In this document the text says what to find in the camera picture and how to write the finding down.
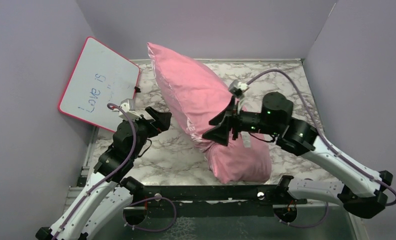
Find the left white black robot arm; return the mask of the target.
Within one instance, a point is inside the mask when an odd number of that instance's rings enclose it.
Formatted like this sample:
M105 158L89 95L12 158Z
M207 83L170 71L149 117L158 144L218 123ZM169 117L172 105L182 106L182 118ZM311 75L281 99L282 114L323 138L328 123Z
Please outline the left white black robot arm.
M52 226L40 228L36 239L90 239L117 211L143 200L143 184L127 173L146 152L144 145L170 128L172 114L146 107L151 116L146 119L131 112L127 103L109 103L107 107L123 118L112 136L112 144L98 158L89 180L68 210Z

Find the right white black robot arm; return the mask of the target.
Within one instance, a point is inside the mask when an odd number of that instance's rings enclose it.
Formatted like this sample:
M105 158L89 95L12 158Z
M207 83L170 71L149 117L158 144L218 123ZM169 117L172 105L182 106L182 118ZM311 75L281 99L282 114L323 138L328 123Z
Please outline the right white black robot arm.
M238 109L232 98L227 107L209 121L203 138L227 146L239 133L269 135L282 150L307 159L332 174L336 181L311 181L284 175L274 190L275 199L286 204L311 199L342 206L347 212L371 219L387 206L385 190L393 175L366 167L327 141L317 129L292 116L293 103L279 92L267 93L260 112Z

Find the pink floral pillowcase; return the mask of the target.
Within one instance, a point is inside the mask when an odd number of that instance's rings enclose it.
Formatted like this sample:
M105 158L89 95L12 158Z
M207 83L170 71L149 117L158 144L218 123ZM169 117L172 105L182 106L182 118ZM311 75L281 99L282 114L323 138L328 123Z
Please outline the pink floral pillowcase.
M209 121L231 100L227 85L210 68L169 48L147 43L157 85L174 119L205 156L208 168L223 184L269 180L272 161L269 146L248 133L228 146L203 139Z

